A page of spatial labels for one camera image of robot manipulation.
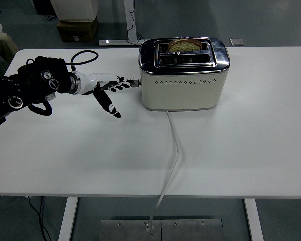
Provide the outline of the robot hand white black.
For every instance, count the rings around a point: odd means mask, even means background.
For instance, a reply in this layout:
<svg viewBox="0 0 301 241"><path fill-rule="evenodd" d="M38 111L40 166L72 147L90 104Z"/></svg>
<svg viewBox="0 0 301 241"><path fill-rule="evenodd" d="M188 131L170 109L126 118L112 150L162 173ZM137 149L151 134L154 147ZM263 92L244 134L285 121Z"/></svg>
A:
<svg viewBox="0 0 301 241"><path fill-rule="evenodd" d="M133 80L119 77L115 74L92 73L89 75L77 71L70 73L72 78L72 94L90 95L93 94L100 106L109 114L116 118L121 118L106 90L116 92L124 88L130 88Z"/></svg>

